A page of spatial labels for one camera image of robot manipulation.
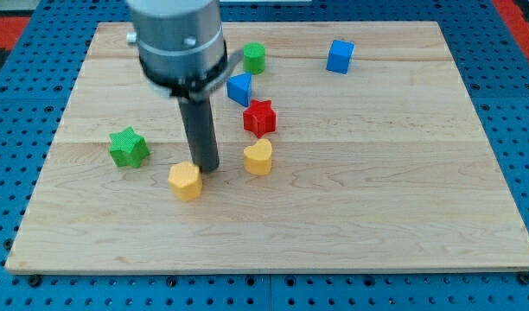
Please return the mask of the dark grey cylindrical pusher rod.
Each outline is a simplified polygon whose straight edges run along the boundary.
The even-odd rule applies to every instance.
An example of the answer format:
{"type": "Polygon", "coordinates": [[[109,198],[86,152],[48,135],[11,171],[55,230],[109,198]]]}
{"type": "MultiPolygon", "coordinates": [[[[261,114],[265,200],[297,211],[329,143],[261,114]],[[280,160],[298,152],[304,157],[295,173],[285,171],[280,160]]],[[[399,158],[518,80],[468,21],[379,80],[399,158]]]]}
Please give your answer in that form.
{"type": "Polygon", "coordinates": [[[193,163],[202,173],[220,165],[210,99],[193,101],[179,98],[179,107],[193,163]]]}

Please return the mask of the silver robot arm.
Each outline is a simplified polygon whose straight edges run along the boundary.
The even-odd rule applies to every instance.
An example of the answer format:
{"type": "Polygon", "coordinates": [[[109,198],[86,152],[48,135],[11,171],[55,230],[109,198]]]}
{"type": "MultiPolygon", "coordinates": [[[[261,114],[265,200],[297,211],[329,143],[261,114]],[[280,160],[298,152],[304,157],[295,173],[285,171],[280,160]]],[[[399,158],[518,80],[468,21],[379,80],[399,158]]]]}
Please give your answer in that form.
{"type": "Polygon", "coordinates": [[[220,165],[211,95],[244,59],[228,52],[217,0],[127,0],[146,78],[179,103],[193,163],[204,173],[220,165]]]}

